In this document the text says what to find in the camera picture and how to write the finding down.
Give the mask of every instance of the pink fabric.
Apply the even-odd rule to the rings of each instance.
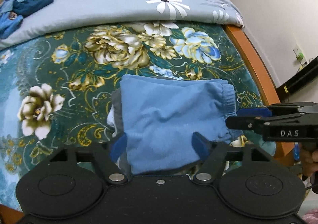
[[[318,209],[313,209],[307,212],[302,219],[308,224],[318,224]]]

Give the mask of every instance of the finger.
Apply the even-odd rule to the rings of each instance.
[[[315,150],[312,153],[312,158],[313,158],[314,162],[318,162],[318,150]]]
[[[318,163],[308,164],[304,163],[302,166],[302,174],[305,176],[311,176],[318,171]]]
[[[301,149],[300,153],[299,153],[299,157],[300,157],[301,162],[307,162],[307,163],[314,162],[312,154],[307,150]]]

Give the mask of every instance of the human hand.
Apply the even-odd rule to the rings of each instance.
[[[303,148],[299,143],[300,153],[299,157],[302,162],[302,174],[304,176],[311,176],[318,171],[318,149],[314,152],[309,152]]]

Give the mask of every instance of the wall switch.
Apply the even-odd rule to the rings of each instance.
[[[296,55],[296,59],[297,61],[303,65],[303,64],[307,64],[308,61],[306,59],[305,54],[303,53],[303,51],[299,48],[298,44],[296,44],[295,48],[293,49],[295,55]]]

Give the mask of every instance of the white wall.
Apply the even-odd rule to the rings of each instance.
[[[296,44],[305,56],[318,56],[318,0],[231,0],[240,10],[245,33],[264,61],[276,86],[300,66]],[[290,100],[318,102],[318,81]]]

